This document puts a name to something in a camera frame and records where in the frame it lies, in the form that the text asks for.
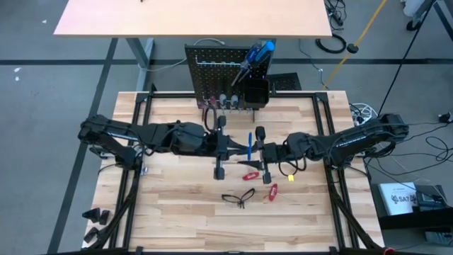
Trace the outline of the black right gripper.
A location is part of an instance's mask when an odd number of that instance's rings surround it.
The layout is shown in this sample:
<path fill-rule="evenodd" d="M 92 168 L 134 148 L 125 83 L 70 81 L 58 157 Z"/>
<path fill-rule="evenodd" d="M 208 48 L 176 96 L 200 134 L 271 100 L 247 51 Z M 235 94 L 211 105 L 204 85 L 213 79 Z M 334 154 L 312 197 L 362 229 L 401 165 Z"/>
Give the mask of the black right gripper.
<path fill-rule="evenodd" d="M 259 151 L 260 160 L 255 161 L 238 161 L 238 164 L 250 166 L 254 169 L 262 171 L 262 179 L 264 184 L 270 184 L 272 177 L 268 169 L 269 163 L 278 163 L 282 157 L 278 155 L 277 145 L 272 143 L 265 143 L 265 128 L 263 126 L 256 127 L 255 130 L 256 141 L 251 147 L 252 152 Z"/>

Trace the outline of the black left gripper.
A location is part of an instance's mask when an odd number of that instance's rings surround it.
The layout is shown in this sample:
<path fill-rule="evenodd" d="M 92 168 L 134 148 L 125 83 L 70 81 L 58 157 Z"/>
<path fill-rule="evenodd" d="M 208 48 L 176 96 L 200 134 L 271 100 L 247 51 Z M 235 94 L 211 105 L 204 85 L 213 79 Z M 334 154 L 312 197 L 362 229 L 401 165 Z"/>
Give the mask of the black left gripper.
<path fill-rule="evenodd" d="M 206 134 L 208 145 L 214 147 L 214 149 L 211 148 L 211 150 L 216 159 L 214 167 L 215 180 L 224 180 L 223 160 L 229 160 L 235 155 L 248 155 L 248 145 L 235 142 L 229 135 L 224 135 L 224 126 L 226 125 L 226 122 L 226 117 L 221 115 L 214 121 L 217 126 Z"/>

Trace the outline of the clear safety glasses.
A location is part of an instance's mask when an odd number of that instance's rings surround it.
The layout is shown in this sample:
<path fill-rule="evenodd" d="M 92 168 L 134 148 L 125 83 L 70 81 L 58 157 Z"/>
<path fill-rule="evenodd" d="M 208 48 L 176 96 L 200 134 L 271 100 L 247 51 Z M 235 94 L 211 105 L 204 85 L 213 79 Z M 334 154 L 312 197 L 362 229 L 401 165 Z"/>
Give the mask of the clear safety glasses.
<path fill-rule="evenodd" d="M 228 195 L 228 194 L 222 194 L 221 198 L 224 202 L 228 203 L 234 203 L 236 204 L 239 208 L 244 209 L 245 208 L 245 202 L 247 200 L 250 200 L 254 195 L 255 195 L 256 190 L 254 188 L 249 189 L 246 191 L 242 196 L 238 197 L 236 195 Z"/>

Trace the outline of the blue black handled screwdriver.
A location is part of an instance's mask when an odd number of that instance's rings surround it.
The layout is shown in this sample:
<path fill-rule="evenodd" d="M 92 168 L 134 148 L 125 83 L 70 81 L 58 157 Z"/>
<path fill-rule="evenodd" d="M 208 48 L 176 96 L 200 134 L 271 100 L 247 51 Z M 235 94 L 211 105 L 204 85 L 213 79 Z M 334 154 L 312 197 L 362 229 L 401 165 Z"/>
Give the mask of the blue black handled screwdriver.
<path fill-rule="evenodd" d="M 258 67 L 266 57 L 269 57 L 270 54 L 274 52 L 274 50 L 275 44 L 273 41 L 265 41 L 264 43 L 261 43 L 261 49 L 256 55 L 255 60 L 252 62 L 251 70 L 255 67 Z"/>

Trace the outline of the black pegboard bin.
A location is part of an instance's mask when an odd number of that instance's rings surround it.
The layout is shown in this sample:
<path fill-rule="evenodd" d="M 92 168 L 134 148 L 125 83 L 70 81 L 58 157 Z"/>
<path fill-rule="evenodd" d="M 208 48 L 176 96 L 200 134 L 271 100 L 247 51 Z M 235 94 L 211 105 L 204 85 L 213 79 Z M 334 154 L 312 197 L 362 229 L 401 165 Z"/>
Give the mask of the black pegboard bin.
<path fill-rule="evenodd" d="M 269 81 L 267 79 L 250 79 L 245 83 L 243 94 L 245 107 L 264 108 L 269 102 Z"/>

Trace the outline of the black metal pegboard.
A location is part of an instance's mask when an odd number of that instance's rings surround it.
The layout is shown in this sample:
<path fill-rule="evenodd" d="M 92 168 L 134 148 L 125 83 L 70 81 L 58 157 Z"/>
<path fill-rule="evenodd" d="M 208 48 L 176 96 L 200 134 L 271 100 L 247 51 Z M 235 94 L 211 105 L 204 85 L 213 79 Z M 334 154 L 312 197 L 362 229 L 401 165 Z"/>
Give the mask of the black metal pegboard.
<path fill-rule="evenodd" d="M 243 89 L 250 79 L 267 79 L 272 54 L 266 57 L 258 67 L 253 68 L 239 83 L 231 86 L 240 69 L 207 68 L 201 69 L 196 62 L 236 62 L 242 63 L 250 47 L 220 47 L 220 46 L 185 46 L 185 54 L 197 101 L 210 100 L 215 96 L 217 101 L 221 94 L 230 101 L 233 95 L 239 98 L 238 107 L 246 108 Z"/>

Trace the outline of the black perforated plate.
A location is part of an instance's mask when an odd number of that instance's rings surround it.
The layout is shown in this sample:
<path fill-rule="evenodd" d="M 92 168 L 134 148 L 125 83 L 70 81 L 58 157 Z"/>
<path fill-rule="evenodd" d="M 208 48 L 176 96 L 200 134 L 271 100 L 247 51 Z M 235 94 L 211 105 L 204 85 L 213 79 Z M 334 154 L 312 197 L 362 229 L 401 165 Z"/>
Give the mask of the black perforated plate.
<path fill-rule="evenodd" d="M 267 75 L 267 78 L 270 82 L 272 91 L 300 91 L 302 89 L 296 72 L 269 74 Z"/>

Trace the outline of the light wood desk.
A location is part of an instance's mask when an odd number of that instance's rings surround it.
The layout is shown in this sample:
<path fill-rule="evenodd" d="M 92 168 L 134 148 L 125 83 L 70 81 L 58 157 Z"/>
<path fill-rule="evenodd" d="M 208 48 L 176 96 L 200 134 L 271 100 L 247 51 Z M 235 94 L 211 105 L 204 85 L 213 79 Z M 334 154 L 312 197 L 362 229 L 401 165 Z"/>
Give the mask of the light wood desk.
<path fill-rule="evenodd" d="M 68 0 L 54 34 L 124 38 L 144 88 L 155 37 L 329 38 L 323 0 Z"/>

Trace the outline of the white printed box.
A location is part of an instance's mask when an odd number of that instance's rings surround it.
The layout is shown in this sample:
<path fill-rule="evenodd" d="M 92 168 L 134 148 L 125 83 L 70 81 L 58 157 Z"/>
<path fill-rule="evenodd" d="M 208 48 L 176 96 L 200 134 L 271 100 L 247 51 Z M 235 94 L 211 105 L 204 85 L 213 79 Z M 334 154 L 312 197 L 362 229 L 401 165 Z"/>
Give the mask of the white printed box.
<path fill-rule="evenodd" d="M 418 206 L 414 182 L 380 183 L 378 189 L 390 216 L 412 213 Z"/>

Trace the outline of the black cart shelf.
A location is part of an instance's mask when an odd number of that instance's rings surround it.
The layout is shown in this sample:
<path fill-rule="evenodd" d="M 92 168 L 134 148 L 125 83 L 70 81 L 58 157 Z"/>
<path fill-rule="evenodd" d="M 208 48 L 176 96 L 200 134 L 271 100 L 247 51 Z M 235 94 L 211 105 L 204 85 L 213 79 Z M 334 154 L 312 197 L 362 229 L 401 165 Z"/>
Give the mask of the black cart shelf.
<path fill-rule="evenodd" d="M 372 187 L 373 199 L 377 207 L 380 227 L 383 230 L 424 229 L 431 232 L 453 231 L 453 206 L 439 210 L 420 210 L 413 207 L 413 212 L 390 216 L 386 212 L 378 184 Z"/>

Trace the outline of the black electronic device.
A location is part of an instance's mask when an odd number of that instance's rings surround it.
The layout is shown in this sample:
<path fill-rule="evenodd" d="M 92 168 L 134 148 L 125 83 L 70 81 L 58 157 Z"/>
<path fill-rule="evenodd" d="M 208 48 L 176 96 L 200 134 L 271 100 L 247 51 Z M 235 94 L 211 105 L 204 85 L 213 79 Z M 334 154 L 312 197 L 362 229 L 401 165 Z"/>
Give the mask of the black electronic device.
<path fill-rule="evenodd" d="M 447 207 L 445 194 L 440 185 L 416 185 L 415 189 L 420 210 L 439 210 Z"/>

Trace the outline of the thin black pole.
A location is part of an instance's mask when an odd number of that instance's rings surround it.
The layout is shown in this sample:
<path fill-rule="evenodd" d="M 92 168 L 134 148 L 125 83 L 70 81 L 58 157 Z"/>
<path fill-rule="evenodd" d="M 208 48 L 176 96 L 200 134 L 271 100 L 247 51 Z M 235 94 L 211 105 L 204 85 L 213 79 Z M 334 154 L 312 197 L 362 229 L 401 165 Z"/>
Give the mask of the thin black pole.
<path fill-rule="evenodd" d="M 411 51 L 416 38 L 418 37 L 420 29 L 423 27 L 423 24 L 424 24 L 426 18 L 428 17 L 428 14 L 431 11 L 433 5 L 437 2 L 437 0 L 425 0 L 425 1 L 428 2 L 429 5 L 425 8 L 425 13 L 423 15 L 420 15 L 417 25 L 415 25 L 415 19 L 413 18 L 413 20 L 412 20 L 413 26 L 416 27 L 415 34 L 412 37 L 412 39 L 410 41 L 410 44 L 407 47 L 407 49 L 406 49 L 406 51 L 404 53 L 404 56 L 403 56 L 403 58 L 401 59 L 401 61 L 399 63 L 398 69 L 396 70 L 396 73 L 395 73 L 395 75 L 394 75 L 394 77 L 393 77 L 393 79 L 391 81 L 390 86 L 386 90 L 385 96 L 384 96 L 384 98 L 382 100 L 382 103 L 381 103 L 381 105 L 379 107 L 379 110 L 378 110 L 378 114 L 379 115 L 382 113 L 382 111 L 384 109 L 385 103 L 386 103 L 386 101 L 387 101 L 387 99 L 388 99 L 388 97 L 389 97 L 389 95 L 391 93 L 391 90 L 393 89 L 393 87 L 394 87 L 394 85 L 396 83 L 396 80 L 397 80 L 397 78 L 399 76 L 399 73 L 400 73 L 400 71 L 402 69 L 402 66 L 406 63 L 407 56 L 408 56 L 409 52 Z"/>

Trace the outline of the black aluminium table frame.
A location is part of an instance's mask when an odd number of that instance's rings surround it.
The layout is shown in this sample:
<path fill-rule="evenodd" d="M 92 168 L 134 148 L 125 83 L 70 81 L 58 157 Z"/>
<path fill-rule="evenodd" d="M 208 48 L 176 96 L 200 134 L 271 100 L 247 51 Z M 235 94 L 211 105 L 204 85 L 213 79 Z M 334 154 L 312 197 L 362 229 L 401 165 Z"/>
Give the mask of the black aluminium table frame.
<path fill-rule="evenodd" d="M 255 113 L 225 113 L 225 133 L 238 143 L 246 144 L 249 132 L 264 126 L 266 142 L 281 142 L 293 132 L 317 135 L 345 130 L 353 126 L 349 103 L 344 91 L 281 93 L 287 98 L 271 98 L 269 104 Z M 139 103 L 137 122 L 144 116 L 150 123 L 202 123 L 202 111 L 196 99 L 187 93 L 156 92 L 151 97 L 150 113 L 146 103 Z M 270 165 L 273 182 L 263 184 L 259 176 L 250 181 L 242 177 L 255 170 L 235 164 L 246 157 L 231 157 L 225 162 L 225 179 L 213 179 L 215 159 L 155 154 L 144 159 L 147 174 L 141 176 L 132 221 L 127 211 L 115 234 L 116 244 L 103 248 L 126 247 L 133 251 L 143 247 L 150 251 L 329 251 L 340 248 L 340 242 L 353 247 L 348 224 L 339 213 L 339 232 L 329 199 L 326 170 L 321 162 L 307 162 L 294 182 L 282 176 L 276 165 Z M 345 169 L 346 188 L 351 209 L 369 237 L 385 246 L 379 226 L 368 178 L 354 169 Z M 120 186 L 128 192 L 134 172 L 109 167 L 96 184 L 92 208 L 115 212 Z M 277 197 L 268 200 L 271 186 L 278 185 Z M 255 195 L 241 209 L 224 202 L 222 194 L 242 196 L 249 189 Z"/>

